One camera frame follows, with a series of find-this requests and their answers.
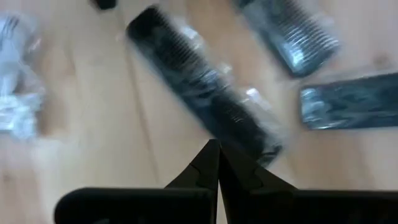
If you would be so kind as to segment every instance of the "comb teeth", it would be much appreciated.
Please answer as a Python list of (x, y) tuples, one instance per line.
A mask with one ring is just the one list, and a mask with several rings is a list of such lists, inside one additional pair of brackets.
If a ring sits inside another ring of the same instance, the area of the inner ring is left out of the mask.
[[(129, 24), (127, 34), (216, 138), (230, 142), (255, 160), (261, 158), (267, 133), (218, 71), (192, 49), (164, 14), (156, 7), (146, 9)], [(280, 150), (277, 147), (272, 158)]]
[(310, 75), (338, 50), (338, 41), (295, 0), (254, 0), (242, 10), (293, 77)]

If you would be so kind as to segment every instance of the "clear plastic packaging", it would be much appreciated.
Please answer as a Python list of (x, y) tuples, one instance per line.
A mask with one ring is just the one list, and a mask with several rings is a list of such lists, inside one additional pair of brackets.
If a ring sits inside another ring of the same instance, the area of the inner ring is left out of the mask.
[(151, 6), (129, 24), (127, 35), (214, 137), (268, 166), (284, 148), (285, 135), (270, 119), (271, 109), (254, 89), (242, 95), (226, 74), (231, 67), (214, 63), (198, 33), (175, 21)]
[(309, 129), (398, 126), (398, 69), (363, 68), (307, 80), (300, 91)]
[(45, 88), (30, 63), (40, 46), (37, 23), (15, 12), (0, 15), (0, 131), (19, 139), (38, 135), (36, 112)]
[(289, 74), (303, 78), (317, 71), (339, 49), (332, 20), (312, 0), (232, 0), (248, 26)]

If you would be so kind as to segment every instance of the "wood grain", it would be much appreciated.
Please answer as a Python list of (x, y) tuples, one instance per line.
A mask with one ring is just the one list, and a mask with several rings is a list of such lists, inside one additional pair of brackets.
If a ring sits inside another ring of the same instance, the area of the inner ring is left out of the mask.
[[(41, 138), (0, 136), (1, 223), (52, 223), (57, 200), (80, 187), (162, 187), (206, 143), (209, 134), (124, 39), (129, 21), (155, 2), (120, 0), (117, 9), (98, 13), (80, 0), (0, 0), (0, 9), (32, 14), (42, 24), (37, 71), (48, 89)], [(343, 47), (315, 76), (380, 60), (396, 67), (398, 3), (319, 2)], [(301, 188), (398, 189), (398, 130), (304, 130), (300, 83), (287, 78), (228, 0), (162, 4), (185, 16), (211, 54), (232, 65), (236, 85), (257, 88), (292, 130), (273, 173)]]

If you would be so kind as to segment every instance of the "plastic wrapping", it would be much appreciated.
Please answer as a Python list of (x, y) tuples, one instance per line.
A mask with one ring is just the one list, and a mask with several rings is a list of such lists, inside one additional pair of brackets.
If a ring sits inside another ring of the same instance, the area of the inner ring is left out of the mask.
[(318, 77), (300, 91), (301, 117), (310, 129), (398, 126), (397, 70), (363, 70)]
[(239, 94), (223, 71), (204, 56), (204, 41), (192, 28), (179, 27), (159, 6), (151, 6), (129, 24), (127, 35), (216, 138), (263, 166), (283, 149), (282, 138), (276, 137), (280, 133), (270, 131), (278, 125), (267, 120), (269, 108), (254, 101), (259, 100), (258, 93)]
[(339, 48), (315, 2), (231, 0), (249, 26), (294, 78), (318, 70)]
[(36, 112), (45, 90), (30, 62), (40, 45), (37, 23), (18, 13), (0, 15), (0, 131), (19, 139), (38, 134)]

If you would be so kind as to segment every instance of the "wrapped comb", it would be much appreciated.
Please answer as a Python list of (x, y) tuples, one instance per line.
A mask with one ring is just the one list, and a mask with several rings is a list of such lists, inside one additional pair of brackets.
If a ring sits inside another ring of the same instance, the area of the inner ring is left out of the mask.
[(294, 78), (312, 74), (338, 50), (338, 40), (314, 20), (300, 1), (233, 2)]
[(300, 93), (310, 129), (398, 126), (398, 73), (307, 85)]
[(194, 49), (166, 13), (157, 6), (149, 7), (129, 24), (127, 35), (216, 138), (234, 144), (265, 166), (278, 155), (282, 143), (261, 125), (220, 71)]

